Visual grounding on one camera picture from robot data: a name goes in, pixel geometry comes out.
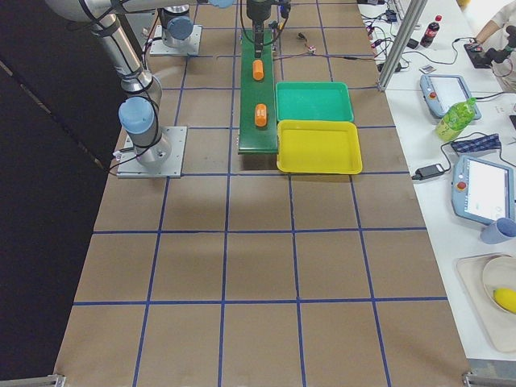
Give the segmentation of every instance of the orange cylinder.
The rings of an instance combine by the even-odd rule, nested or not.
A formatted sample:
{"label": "orange cylinder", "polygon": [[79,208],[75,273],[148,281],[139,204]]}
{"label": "orange cylinder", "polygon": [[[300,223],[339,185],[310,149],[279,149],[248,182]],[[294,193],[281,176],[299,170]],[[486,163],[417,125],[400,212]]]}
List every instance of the orange cylinder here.
{"label": "orange cylinder", "polygon": [[264,103],[259,103],[255,107],[255,125],[258,127],[267,125],[267,106]]}
{"label": "orange cylinder", "polygon": [[255,81],[264,79],[264,62],[261,59],[256,59],[252,62],[252,77]]}

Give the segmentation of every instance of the blue joint cap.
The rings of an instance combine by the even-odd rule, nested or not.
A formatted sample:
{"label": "blue joint cap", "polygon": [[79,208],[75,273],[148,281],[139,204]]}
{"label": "blue joint cap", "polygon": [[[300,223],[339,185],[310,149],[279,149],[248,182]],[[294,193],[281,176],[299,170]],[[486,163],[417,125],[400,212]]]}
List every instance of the blue joint cap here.
{"label": "blue joint cap", "polygon": [[194,29],[194,23],[188,16],[177,16],[169,21],[167,30],[174,39],[185,40]]}
{"label": "blue joint cap", "polygon": [[119,118],[126,131],[133,135],[141,135],[154,123],[154,110],[145,98],[132,97],[120,105]]}
{"label": "blue joint cap", "polygon": [[218,8],[228,8],[233,5],[233,0],[209,0],[209,3]]}

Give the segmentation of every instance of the cup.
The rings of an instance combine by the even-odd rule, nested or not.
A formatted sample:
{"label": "cup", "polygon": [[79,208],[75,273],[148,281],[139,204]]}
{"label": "cup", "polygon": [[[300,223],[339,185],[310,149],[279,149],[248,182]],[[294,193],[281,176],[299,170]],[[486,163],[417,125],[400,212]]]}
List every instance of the cup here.
{"label": "cup", "polygon": [[487,244],[496,244],[516,236],[516,223],[509,218],[499,218],[489,224],[482,232],[481,239]]}

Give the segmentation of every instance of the green plastic bottle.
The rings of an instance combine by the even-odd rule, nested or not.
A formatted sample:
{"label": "green plastic bottle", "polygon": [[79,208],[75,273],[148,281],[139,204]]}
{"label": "green plastic bottle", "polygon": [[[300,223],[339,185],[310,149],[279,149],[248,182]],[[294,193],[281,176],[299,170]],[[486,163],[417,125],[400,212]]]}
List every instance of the green plastic bottle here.
{"label": "green plastic bottle", "polygon": [[458,102],[441,118],[435,131],[442,141],[453,141],[475,117],[475,98]]}

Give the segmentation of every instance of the white mounting plate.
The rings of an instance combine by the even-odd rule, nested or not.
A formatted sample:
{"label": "white mounting plate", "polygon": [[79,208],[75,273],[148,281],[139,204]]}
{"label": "white mounting plate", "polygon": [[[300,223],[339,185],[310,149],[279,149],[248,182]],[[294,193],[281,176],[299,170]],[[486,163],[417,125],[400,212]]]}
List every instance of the white mounting plate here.
{"label": "white mounting plate", "polygon": [[[120,178],[149,178],[149,177],[181,177],[183,158],[185,156],[187,127],[163,127],[163,135],[167,137],[172,145],[170,156],[156,169],[142,165],[137,159],[124,163],[135,156],[134,152],[125,152],[120,159],[121,164],[116,175]],[[124,144],[125,148],[132,148],[132,141],[129,136]]]}
{"label": "white mounting plate", "polygon": [[[188,41],[185,41],[179,47],[165,46],[163,40],[155,40],[152,42],[151,56],[197,56],[199,55],[199,46],[201,45],[202,26],[193,26],[192,34]],[[161,26],[156,26],[154,39],[161,37]]]}

